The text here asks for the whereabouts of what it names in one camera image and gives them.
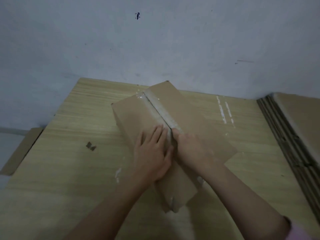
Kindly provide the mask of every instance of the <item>white paint mark on table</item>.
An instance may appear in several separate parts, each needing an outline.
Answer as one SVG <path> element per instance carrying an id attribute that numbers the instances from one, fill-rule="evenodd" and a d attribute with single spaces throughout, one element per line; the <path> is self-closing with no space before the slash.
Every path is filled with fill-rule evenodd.
<path id="1" fill-rule="evenodd" d="M 226 109 L 228 110 L 229 116 L 230 116 L 230 118 L 231 118 L 231 123 L 232 123 L 233 127 L 235 128 L 235 127 L 236 127 L 236 126 L 235 126 L 235 122 L 234 122 L 234 120 L 233 120 L 233 118 L 232 118 L 232 114 L 231 114 L 229 105 L 228 105 L 227 102 L 225 102 L 225 103 L 226 103 Z"/>
<path id="2" fill-rule="evenodd" d="M 217 95 L 217 100 L 218 100 L 218 104 L 219 104 L 219 108 L 220 108 L 220 112 L 221 112 L 221 116 L 222 116 L 223 122 L 226 124 L 227 123 L 226 117 L 224 116 L 223 108 L 222 108 L 222 106 L 220 104 L 220 99 L 219 99 L 218 95 Z"/>
<path id="3" fill-rule="evenodd" d="M 121 173 L 121 170 L 122 170 L 122 168 L 119 168 L 119 169 L 115 172 L 114 178 L 116 179 L 117 184 L 120 182 L 120 179 L 119 179 L 118 175 Z"/>

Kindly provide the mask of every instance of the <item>person's right hand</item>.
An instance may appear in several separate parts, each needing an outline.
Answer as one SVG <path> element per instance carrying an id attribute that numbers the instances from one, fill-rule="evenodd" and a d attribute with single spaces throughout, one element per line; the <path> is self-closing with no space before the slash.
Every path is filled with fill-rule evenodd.
<path id="1" fill-rule="evenodd" d="M 174 139 L 178 143 L 178 156 L 188 167 L 200 176 L 210 168 L 215 161 L 214 152 L 203 144 L 198 135 L 180 134 L 177 129 L 172 129 Z"/>

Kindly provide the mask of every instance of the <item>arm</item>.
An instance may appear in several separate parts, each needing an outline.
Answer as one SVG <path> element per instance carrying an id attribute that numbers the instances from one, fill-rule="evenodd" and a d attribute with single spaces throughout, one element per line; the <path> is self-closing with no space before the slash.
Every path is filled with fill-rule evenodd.
<path id="1" fill-rule="evenodd" d="M 164 155 L 168 130 L 154 127 L 142 142 L 140 133 L 134 148 L 135 169 L 131 176 L 103 200 L 64 239 L 114 239 L 134 203 L 155 181 L 162 178 L 171 166 L 173 147 Z"/>
<path id="2" fill-rule="evenodd" d="M 173 129 L 181 160 L 203 177 L 222 201 L 246 240 L 284 240 L 290 224 L 206 148 L 196 135 Z"/>

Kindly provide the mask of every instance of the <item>tabletop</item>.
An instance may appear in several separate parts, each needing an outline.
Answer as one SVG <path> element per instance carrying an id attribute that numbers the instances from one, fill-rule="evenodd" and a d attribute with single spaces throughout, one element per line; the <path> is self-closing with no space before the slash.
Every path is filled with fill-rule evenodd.
<path id="1" fill-rule="evenodd" d="M 0 193 L 1 239 L 61 239 L 126 175 L 132 158 L 111 103 L 147 88 L 80 78 Z M 181 91 L 238 153 L 227 167 L 312 236 L 320 228 L 255 100 Z M 86 147 L 90 142 L 95 150 Z M 152 188 L 118 239 L 242 239 L 213 190 L 164 213 Z"/>

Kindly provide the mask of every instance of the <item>stack of flattened cardboard boxes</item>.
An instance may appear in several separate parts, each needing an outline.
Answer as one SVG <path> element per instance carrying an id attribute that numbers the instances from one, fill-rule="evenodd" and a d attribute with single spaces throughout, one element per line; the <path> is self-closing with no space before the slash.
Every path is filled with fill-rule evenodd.
<path id="1" fill-rule="evenodd" d="M 320 223 L 320 99 L 274 93 L 257 102 Z"/>
<path id="2" fill-rule="evenodd" d="M 166 148 L 174 145 L 171 128 L 181 133 L 194 133 L 207 143 L 215 156 L 226 162 L 236 153 L 224 136 L 192 106 L 169 82 L 149 87 L 145 91 L 112 104 L 116 123 L 131 150 L 140 131 L 163 124 L 169 128 Z M 202 179 L 175 156 L 166 175 L 156 182 L 164 210 L 178 212 L 198 191 Z"/>

